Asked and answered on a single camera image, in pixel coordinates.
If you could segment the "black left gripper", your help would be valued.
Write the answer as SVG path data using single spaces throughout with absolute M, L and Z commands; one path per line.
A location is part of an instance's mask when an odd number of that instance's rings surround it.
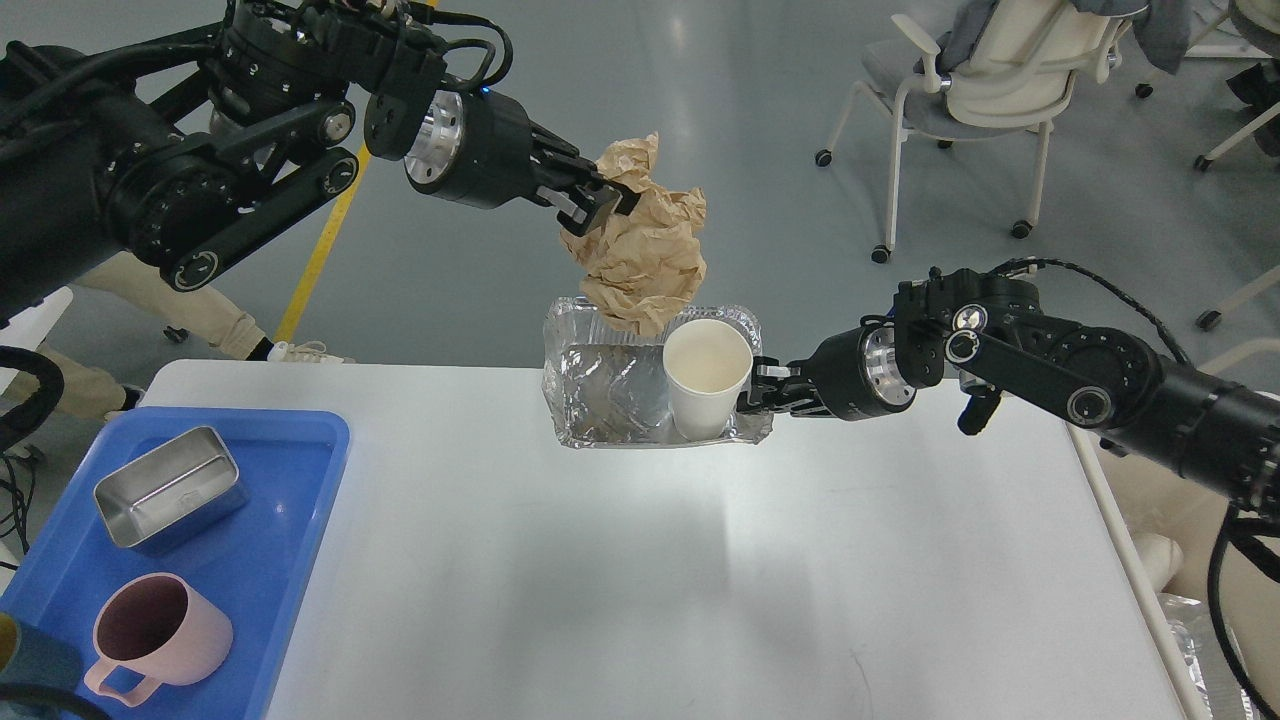
M 576 146 L 530 120 L 524 106 L 490 90 L 435 92 L 404 172 L 420 193 L 493 209 L 521 197 L 556 208 L 575 237 L 630 215 L 640 193 L 607 179 Z

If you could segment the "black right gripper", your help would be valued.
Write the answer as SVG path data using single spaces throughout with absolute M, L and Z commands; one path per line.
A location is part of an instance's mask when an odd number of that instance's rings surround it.
M 895 328 L 863 325 L 829 337 L 805 360 L 754 356 L 735 411 L 859 421 L 905 411 L 915 392 L 896 363 Z

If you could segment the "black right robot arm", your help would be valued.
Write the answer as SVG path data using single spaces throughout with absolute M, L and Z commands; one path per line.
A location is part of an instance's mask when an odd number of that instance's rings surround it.
M 933 268 L 902 282 L 891 309 L 865 315 L 806 359 L 756 356 L 736 409 L 845 421 L 905 411 L 919 389 L 957 369 L 968 404 L 960 432 L 980 433 L 1005 395 L 1096 433 L 1106 450 L 1135 454 L 1228 501 L 1210 552 L 1210 619 L 1226 664 L 1266 719 L 1277 711 L 1248 676 L 1226 633 L 1220 575 L 1234 548 L 1277 578 L 1279 406 L 1196 369 L 1162 322 L 1157 354 L 1125 331 L 1051 316 L 1029 274 L 1047 259 L 1015 258 L 989 272 Z

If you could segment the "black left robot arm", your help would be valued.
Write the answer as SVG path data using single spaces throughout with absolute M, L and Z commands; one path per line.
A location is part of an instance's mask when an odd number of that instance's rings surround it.
M 86 55 L 3 58 L 3 320 L 119 252 L 188 309 L 207 284 L 353 187 L 352 85 L 366 149 L 420 193 L 526 199 L 582 237 L 636 206 L 494 87 L 509 36 L 448 40 L 479 15 L 411 1 L 230 1 L 211 24 Z

